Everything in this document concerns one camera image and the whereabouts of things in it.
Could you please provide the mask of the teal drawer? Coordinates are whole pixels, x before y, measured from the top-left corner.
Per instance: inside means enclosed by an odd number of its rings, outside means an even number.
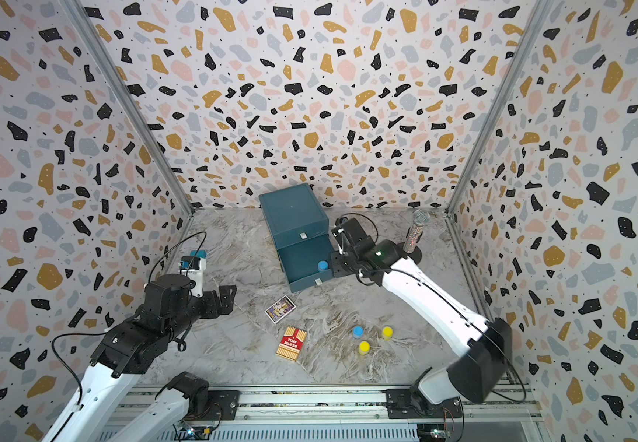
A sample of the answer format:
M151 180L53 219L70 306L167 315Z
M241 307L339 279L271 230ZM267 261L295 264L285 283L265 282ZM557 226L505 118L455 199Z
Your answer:
M329 268L318 269L319 261L329 264L330 253L334 249L325 245L297 244L278 251L280 263L289 282L291 293L297 293L311 287L318 287L334 278Z

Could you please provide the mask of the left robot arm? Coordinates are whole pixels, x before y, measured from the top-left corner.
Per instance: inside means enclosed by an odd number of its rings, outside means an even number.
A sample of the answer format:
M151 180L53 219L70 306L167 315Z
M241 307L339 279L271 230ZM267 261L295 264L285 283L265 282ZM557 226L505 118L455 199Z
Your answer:
M45 440L97 440L127 393L171 344L185 351L186 337L198 320L232 313L234 285L204 291L201 283L199 276L165 274L146 285L144 302L136 313L101 335L85 374L76 378L77 392ZM202 420L209 423L203 436L208 439L222 422L235 419L239 399L237 390L211 390L206 380L184 371L112 438L154 441L167 429Z

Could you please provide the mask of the teal drawer cabinet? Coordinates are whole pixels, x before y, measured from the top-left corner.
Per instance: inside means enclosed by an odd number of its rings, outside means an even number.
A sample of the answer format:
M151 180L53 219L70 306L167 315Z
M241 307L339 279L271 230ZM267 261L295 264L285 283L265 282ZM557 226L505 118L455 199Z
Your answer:
M259 201L280 261L282 250L328 235L328 216L307 183L261 194Z

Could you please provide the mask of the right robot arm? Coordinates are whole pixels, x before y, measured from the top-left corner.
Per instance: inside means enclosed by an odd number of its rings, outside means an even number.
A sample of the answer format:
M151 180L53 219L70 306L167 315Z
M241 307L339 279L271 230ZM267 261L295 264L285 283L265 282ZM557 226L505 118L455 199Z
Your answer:
M413 389L415 399L437 405L461 396L484 403L512 364L510 325L468 309L422 272L402 246L390 239L375 241L354 217L338 219L332 235L346 272L401 298L457 356L447 368L421 376Z

